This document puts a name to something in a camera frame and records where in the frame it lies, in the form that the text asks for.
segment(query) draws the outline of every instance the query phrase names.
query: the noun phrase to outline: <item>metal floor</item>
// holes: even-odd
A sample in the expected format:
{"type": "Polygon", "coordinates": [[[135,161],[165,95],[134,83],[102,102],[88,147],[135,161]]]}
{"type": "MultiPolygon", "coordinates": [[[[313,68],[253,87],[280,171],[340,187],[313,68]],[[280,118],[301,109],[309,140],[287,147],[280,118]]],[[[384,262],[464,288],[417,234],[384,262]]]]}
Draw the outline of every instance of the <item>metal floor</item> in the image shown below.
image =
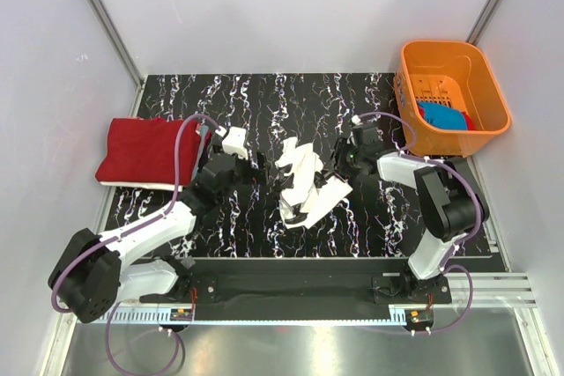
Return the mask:
{"type": "MultiPolygon", "coordinates": [[[[438,328],[456,315],[437,310],[438,328]]],[[[147,326],[112,327],[112,350],[129,372],[151,374],[172,357],[174,342],[155,333],[130,347],[147,326]]],[[[386,328],[402,332],[399,328],[386,328]]],[[[182,333],[185,358],[167,374],[179,376],[301,375],[532,375],[516,319],[509,309],[473,309],[442,335],[383,335],[350,327],[206,327],[182,333]]],[[[118,374],[106,360],[104,326],[78,325],[63,375],[118,374]]]]}

